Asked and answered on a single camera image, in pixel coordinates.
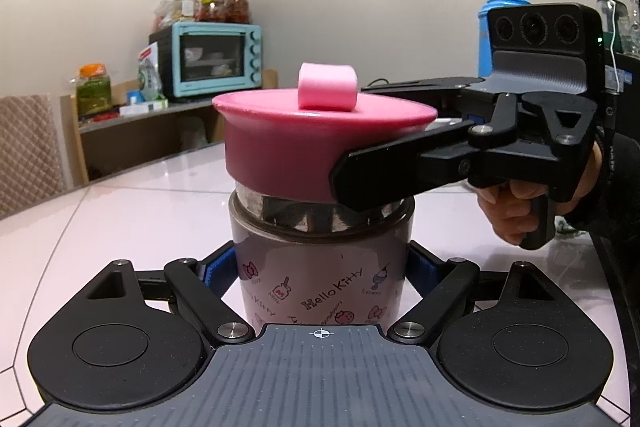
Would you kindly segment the person right hand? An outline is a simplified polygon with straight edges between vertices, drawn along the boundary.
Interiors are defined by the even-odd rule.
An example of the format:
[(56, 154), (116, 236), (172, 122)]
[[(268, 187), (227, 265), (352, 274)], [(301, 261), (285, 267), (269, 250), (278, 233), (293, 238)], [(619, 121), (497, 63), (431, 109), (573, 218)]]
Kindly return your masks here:
[[(564, 216), (575, 209), (596, 186), (603, 161), (597, 143), (592, 152), (573, 198), (556, 205), (556, 213)], [(538, 229), (538, 217), (532, 208), (535, 198), (546, 195), (548, 187), (532, 182), (512, 180), (506, 185), (476, 188), (477, 202), (495, 234), (506, 243), (520, 246), (527, 233)]]

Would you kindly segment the black sleeved right forearm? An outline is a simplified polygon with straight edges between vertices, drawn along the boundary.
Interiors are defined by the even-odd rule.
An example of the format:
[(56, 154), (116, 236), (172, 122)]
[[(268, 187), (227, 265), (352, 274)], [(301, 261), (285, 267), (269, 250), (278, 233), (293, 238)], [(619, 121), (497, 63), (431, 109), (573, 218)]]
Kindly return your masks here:
[(620, 92), (608, 95), (614, 115), (599, 131), (602, 167), (596, 186), (568, 221), (602, 242), (622, 293), (618, 309), (639, 326), (639, 60), (617, 54)]

